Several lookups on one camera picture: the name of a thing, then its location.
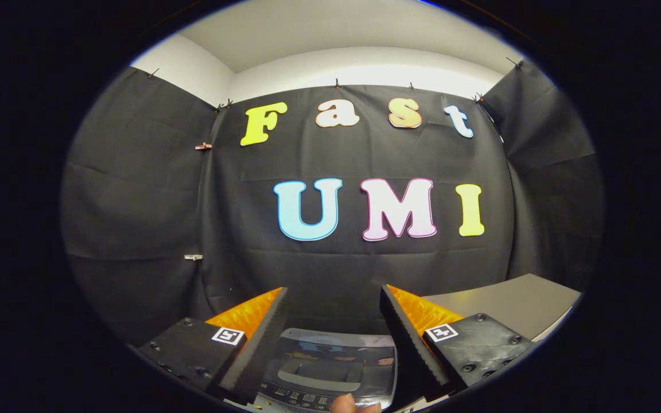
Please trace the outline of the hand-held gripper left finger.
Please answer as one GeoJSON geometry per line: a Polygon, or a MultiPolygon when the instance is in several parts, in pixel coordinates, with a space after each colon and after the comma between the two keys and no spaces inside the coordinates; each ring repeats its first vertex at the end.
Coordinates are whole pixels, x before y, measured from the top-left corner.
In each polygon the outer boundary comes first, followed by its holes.
{"type": "Polygon", "coordinates": [[[279,287],[207,321],[184,317],[136,348],[136,356],[204,398],[254,402],[288,312],[279,287]]]}

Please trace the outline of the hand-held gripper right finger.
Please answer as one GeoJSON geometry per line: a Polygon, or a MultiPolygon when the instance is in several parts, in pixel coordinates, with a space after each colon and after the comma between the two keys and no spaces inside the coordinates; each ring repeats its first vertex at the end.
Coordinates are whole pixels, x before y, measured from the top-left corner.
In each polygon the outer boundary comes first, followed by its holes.
{"type": "Polygon", "coordinates": [[[484,381],[532,346],[486,313],[463,317],[393,285],[381,288],[379,308],[402,378],[428,402],[484,381]]]}

